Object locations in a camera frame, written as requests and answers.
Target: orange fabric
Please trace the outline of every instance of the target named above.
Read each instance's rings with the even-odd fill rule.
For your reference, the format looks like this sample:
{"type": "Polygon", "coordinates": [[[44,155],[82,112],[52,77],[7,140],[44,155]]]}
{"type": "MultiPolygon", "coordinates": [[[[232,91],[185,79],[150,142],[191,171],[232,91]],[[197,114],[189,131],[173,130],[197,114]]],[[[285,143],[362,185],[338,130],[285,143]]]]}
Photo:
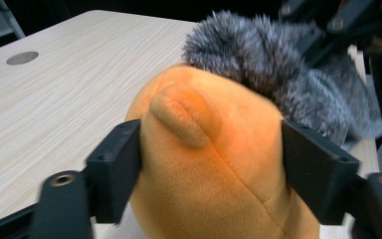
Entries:
{"type": "Polygon", "coordinates": [[[130,198],[149,238],[318,238],[289,188],[282,115],[228,79],[173,66],[126,119],[141,119],[142,170],[130,198]]]}

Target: furry gray plush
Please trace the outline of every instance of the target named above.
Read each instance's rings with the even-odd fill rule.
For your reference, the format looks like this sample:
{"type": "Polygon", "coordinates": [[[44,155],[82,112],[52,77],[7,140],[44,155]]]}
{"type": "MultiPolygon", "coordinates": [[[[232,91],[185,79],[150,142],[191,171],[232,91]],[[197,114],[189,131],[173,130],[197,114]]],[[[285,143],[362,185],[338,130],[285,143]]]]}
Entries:
{"type": "Polygon", "coordinates": [[[271,99],[286,119],[301,122],[332,142],[382,135],[371,114],[371,95],[347,51],[309,69],[296,49],[312,25],[214,13],[187,36],[183,59],[271,99]]]}

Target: stuffed toy nose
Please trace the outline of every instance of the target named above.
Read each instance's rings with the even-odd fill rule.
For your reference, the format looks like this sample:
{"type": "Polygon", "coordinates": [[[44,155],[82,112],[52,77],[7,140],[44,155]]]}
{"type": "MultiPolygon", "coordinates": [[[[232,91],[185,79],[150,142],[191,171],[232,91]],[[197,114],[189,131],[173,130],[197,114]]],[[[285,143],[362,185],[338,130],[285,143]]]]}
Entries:
{"type": "Polygon", "coordinates": [[[150,112],[187,145],[204,146],[222,127],[216,106],[205,98],[192,88],[174,85],[153,98],[150,112]]]}

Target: wooden table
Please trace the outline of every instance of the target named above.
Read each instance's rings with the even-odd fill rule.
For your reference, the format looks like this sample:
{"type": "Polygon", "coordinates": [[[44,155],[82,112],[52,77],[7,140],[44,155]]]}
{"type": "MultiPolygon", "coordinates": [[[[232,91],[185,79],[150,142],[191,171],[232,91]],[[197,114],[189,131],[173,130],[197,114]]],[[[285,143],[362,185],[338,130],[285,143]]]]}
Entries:
{"type": "MultiPolygon", "coordinates": [[[[92,11],[0,48],[0,218],[36,202],[48,176],[82,170],[137,91],[181,61],[194,24],[92,11]],[[37,59],[7,64],[29,51],[37,59]]],[[[364,171],[378,169],[372,140],[352,152],[364,171]]],[[[125,213],[119,228],[97,225],[96,236],[143,237],[125,213]]],[[[324,227],[322,237],[343,238],[342,231],[324,227]]]]}

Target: plush toy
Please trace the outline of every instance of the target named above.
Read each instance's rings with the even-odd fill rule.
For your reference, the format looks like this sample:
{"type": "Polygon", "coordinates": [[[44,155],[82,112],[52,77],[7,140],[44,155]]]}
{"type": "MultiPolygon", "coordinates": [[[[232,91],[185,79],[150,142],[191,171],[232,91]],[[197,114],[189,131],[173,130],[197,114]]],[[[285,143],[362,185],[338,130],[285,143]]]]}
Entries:
{"type": "Polygon", "coordinates": [[[130,203],[148,238],[319,237],[286,183],[283,116],[267,98],[176,65],[144,86],[126,119],[141,119],[130,203]]]}
{"type": "Polygon", "coordinates": [[[343,145],[348,138],[382,135],[371,94],[347,51],[308,68],[296,48],[313,25],[249,19],[220,12],[199,23],[186,40],[190,66],[232,79],[272,100],[284,117],[343,145]]]}
{"type": "Polygon", "coordinates": [[[130,198],[149,238],[318,238],[286,183],[283,118],[332,142],[382,134],[346,52],[309,69],[295,43],[310,25],[230,12],[197,25],[184,65],[136,96],[142,170],[130,198]]]}

